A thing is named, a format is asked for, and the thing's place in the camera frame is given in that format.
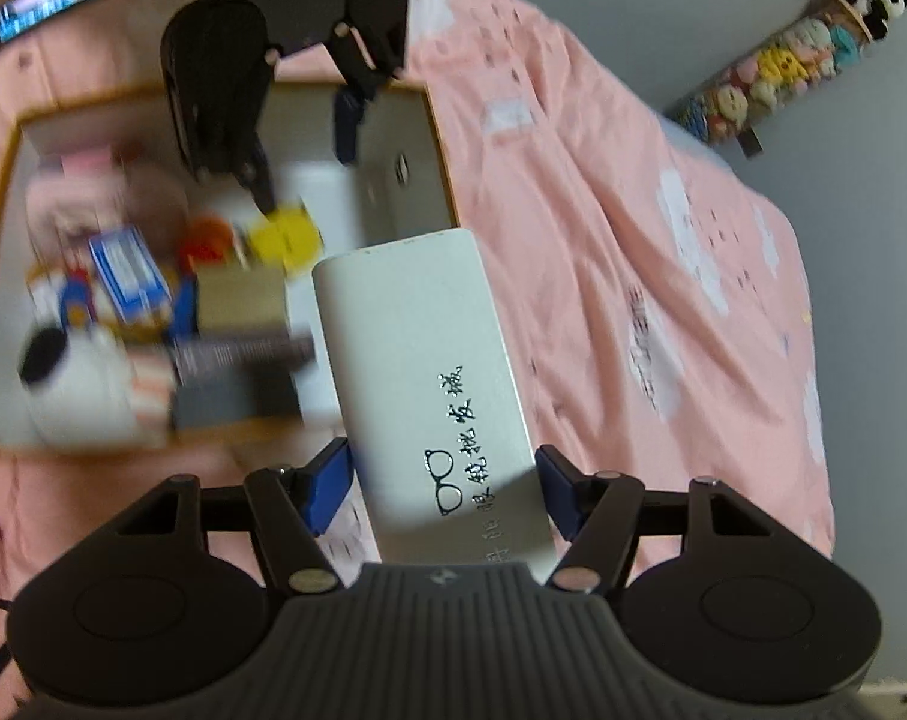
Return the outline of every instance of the open box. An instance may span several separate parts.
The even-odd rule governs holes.
[[[395,84],[369,106],[359,132],[359,161],[335,159],[332,82],[278,83],[260,120],[278,203],[302,199],[323,238],[323,257],[458,225],[450,178],[426,89]],[[18,375],[35,330],[26,276],[36,263],[26,227],[28,182],[44,157],[108,143],[136,141],[146,156],[181,179],[191,213],[253,223],[260,212],[231,178],[199,186],[180,164],[167,98],[160,87],[87,100],[22,119],[0,180],[0,453],[48,449],[28,410]],[[316,364],[295,376],[305,424],[340,421],[309,272],[287,281],[292,334],[310,331]],[[224,423],[217,429],[169,434],[169,445],[196,440],[240,442],[289,429],[289,419]],[[129,449],[130,446],[111,447]]]

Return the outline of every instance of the blue object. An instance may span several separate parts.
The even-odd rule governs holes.
[[[91,239],[90,250],[116,314],[125,324],[169,304],[167,281],[137,229],[125,227],[98,235]]]
[[[173,301],[173,317],[167,328],[170,338],[189,338],[197,333],[197,279],[185,278]]]
[[[834,64],[836,69],[853,67],[860,62],[860,47],[854,36],[842,26],[834,25],[830,28],[830,38],[834,41]]]
[[[346,439],[330,442],[303,469],[294,471],[294,490],[297,511],[313,536],[327,532],[337,509],[354,484],[354,457]]]
[[[366,107],[364,96],[350,85],[334,95],[334,153],[341,165],[356,162],[356,130],[364,122]]]
[[[91,314],[91,285],[87,280],[79,276],[70,276],[64,285],[63,292],[60,293],[60,326],[67,329],[70,327],[89,327],[94,323],[94,316]],[[71,308],[82,309],[86,314],[87,320],[78,325],[71,319],[76,319],[76,313],[71,317]]]
[[[589,478],[552,446],[541,446],[534,453],[534,460],[546,513],[564,541],[573,541],[587,521],[587,514],[580,507],[577,485],[589,484]]]
[[[691,98],[677,116],[676,121],[701,143],[707,143],[710,140],[710,129],[707,127],[707,108],[700,98]]]

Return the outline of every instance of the pink bed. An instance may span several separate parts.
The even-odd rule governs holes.
[[[26,110],[158,80],[160,34],[186,1],[100,0],[1,53],[0,163]],[[409,76],[431,91],[535,445],[649,488],[722,477],[829,553],[810,300],[783,215],[716,161],[672,145],[644,103],[524,1],[412,0],[410,39]],[[282,67],[332,72],[322,52]],[[0,597],[164,476],[234,484],[254,464],[306,461],[328,437],[122,460],[0,458]],[[346,519],[326,548],[345,571],[373,550]],[[672,548],[644,546],[641,565]],[[217,550],[251,565],[242,539]],[[3,625],[0,613],[0,643]],[[18,690],[10,669],[0,717]]]

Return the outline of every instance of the glasses icon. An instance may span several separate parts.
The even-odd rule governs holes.
[[[463,503],[463,491],[457,485],[444,482],[454,470],[454,456],[445,449],[428,449],[424,452],[424,465],[437,487],[434,493],[437,510],[441,517],[447,517]]]

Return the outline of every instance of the orange object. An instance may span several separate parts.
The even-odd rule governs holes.
[[[223,251],[234,247],[234,228],[222,218],[203,217],[187,225],[187,239],[205,242]]]
[[[222,264],[234,250],[234,229],[215,217],[198,218],[187,227],[177,250],[177,264],[184,274],[193,274],[198,265]]]

